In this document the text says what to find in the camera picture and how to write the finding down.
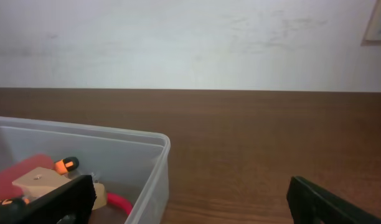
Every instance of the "white wall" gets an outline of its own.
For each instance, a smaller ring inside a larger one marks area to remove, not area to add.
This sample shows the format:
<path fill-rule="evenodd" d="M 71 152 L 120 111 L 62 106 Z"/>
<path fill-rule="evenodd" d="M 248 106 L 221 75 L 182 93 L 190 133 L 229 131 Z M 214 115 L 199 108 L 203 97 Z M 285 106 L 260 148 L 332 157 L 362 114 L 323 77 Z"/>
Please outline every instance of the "white wall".
<path fill-rule="evenodd" d="M 0 0 L 0 86 L 381 91 L 375 0 Z"/>

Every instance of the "clear plastic container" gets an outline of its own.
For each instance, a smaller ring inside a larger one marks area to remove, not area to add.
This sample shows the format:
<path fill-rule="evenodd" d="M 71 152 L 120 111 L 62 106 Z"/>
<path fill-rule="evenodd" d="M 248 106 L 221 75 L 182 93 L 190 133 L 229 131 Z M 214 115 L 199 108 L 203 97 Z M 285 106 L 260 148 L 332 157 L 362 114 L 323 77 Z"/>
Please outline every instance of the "clear plastic container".
<path fill-rule="evenodd" d="M 160 223 L 169 196 L 170 140 L 158 133 L 0 117 L 0 171 L 43 153 L 75 156 L 78 171 L 100 175 L 109 192 L 133 203 L 126 224 Z"/>

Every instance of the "wood grain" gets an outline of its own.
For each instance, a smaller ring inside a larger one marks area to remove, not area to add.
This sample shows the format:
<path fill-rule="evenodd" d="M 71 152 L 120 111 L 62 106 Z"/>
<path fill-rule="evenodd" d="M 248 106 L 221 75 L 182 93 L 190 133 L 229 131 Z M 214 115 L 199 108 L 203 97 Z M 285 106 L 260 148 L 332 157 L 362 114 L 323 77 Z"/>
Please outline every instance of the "wood grain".
<path fill-rule="evenodd" d="M 292 223 L 292 175 L 381 217 L 381 93 L 2 88 L 0 116 L 168 135 L 162 223 Z"/>

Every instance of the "white object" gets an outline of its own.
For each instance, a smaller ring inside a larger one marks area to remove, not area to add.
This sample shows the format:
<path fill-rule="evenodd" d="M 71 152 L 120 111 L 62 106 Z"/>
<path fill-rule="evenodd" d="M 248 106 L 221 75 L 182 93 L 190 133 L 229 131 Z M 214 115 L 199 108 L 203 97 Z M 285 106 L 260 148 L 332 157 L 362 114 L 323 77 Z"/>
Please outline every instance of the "white object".
<path fill-rule="evenodd" d="M 0 171 L 37 153 L 75 156 L 107 191 L 134 204 L 126 224 L 159 223 L 169 196 L 170 140 L 157 133 L 0 117 Z"/>
<path fill-rule="evenodd" d="M 375 0 L 0 0 L 0 87 L 381 91 Z"/>

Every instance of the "red wire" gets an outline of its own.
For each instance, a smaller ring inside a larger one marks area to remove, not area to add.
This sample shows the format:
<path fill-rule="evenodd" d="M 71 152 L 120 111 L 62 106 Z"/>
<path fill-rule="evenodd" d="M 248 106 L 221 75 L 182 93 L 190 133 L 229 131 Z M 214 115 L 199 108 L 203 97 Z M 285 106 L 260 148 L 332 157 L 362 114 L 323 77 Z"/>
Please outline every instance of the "red wire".
<path fill-rule="evenodd" d="M 108 203 L 121 208 L 127 215 L 129 215 L 133 209 L 133 205 L 127 199 L 113 193 L 108 193 Z"/>

